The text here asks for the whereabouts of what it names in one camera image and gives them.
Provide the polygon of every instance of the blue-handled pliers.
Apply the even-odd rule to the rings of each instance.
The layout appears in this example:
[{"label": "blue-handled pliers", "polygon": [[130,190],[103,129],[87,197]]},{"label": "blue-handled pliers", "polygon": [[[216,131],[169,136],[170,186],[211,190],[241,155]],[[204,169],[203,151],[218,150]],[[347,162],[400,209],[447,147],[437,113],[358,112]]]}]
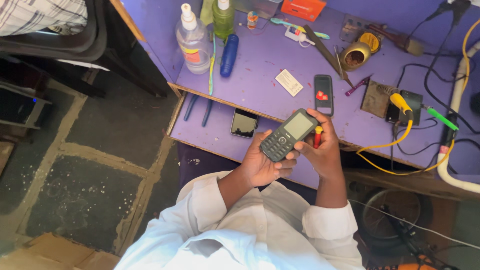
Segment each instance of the blue-handled pliers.
[{"label": "blue-handled pliers", "polygon": [[[192,110],[192,107],[197,101],[197,99],[198,99],[198,95],[195,95],[195,94],[193,95],[192,99],[190,99],[190,103],[188,104],[187,111],[185,112],[185,116],[183,117],[184,121],[188,120],[188,117],[190,116],[190,111]],[[205,110],[204,120],[202,121],[202,127],[205,127],[205,125],[207,125],[208,116],[210,115],[210,111],[212,110],[212,103],[213,103],[213,100],[208,99],[207,109]]]}]

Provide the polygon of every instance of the blue bottle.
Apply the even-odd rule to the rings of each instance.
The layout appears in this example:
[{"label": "blue bottle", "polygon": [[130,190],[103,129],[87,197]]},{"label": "blue bottle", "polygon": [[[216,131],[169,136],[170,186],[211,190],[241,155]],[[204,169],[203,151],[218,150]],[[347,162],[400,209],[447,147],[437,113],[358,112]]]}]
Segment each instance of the blue bottle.
[{"label": "blue bottle", "polygon": [[235,64],[235,59],[237,58],[238,47],[239,37],[236,34],[230,34],[222,54],[222,64],[220,65],[220,75],[222,75],[222,77],[229,77],[232,73],[233,64]]}]

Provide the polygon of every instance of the hand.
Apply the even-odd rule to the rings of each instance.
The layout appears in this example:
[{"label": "hand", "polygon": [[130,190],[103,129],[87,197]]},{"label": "hand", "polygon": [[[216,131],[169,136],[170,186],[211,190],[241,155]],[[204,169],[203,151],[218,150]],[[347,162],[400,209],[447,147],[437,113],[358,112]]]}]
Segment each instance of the hand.
[{"label": "hand", "polygon": [[336,178],[337,176],[343,178],[338,137],[333,128],[332,120],[313,109],[307,109],[307,113],[315,117],[324,129],[320,146],[318,149],[313,148],[314,134],[310,133],[305,137],[304,142],[297,142],[293,147],[310,161],[322,179]]},{"label": "hand", "polygon": [[285,160],[273,163],[260,149],[260,143],[265,140],[272,130],[258,132],[253,137],[252,144],[248,147],[239,169],[248,179],[251,188],[273,182],[280,177],[289,176],[292,168],[297,165],[300,153],[293,150],[285,156]]}]

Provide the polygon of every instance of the green cable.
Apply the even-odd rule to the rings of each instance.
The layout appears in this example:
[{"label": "green cable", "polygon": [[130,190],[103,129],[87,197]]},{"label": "green cable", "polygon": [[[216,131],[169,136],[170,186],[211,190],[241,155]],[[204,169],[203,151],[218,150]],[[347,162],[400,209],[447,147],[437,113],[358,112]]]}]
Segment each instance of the green cable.
[{"label": "green cable", "polygon": [[439,114],[434,108],[428,108],[427,112],[437,118],[438,120],[442,121],[446,124],[449,128],[453,129],[454,131],[458,130],[458,127],[446,119],[443,115]]}]

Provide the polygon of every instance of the concrete floor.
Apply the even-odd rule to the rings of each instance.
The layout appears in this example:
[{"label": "concrete floor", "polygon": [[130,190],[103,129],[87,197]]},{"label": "concrete floor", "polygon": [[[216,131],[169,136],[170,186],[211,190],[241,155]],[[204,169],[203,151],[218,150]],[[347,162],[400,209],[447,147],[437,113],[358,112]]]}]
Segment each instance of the concrete floor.
[{"label": "concrete floor", "polygon": [[0,177],[0,254],[54,232],[121,256],[175,204],[177,151],[165,130],[177,97],[155,98],[104,71],[94,85],[105,99],[49,83],[52,114]]}]

